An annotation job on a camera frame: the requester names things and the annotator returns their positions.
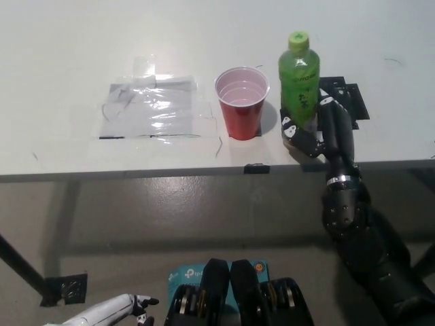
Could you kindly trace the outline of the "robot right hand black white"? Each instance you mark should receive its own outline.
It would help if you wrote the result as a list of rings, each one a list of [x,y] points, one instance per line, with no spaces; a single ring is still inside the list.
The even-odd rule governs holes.
[[[295,147],[309,158],[323,155],[328,161],[326,184],[358,182],[360,170],[354,162],[354,142],[351,116],[337,97],[319,90],[317,122],[322,139],[296,125],[284,109],[281,114],[283,142]]]

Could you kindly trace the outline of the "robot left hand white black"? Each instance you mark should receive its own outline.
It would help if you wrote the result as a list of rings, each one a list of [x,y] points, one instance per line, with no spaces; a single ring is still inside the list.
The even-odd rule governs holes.
[[[130,315],[146,314],[145,309],[148,306],[158,303],[158,299],[148,295],[122,294],[91,306],[65,321],[63,325],[115,325]]]

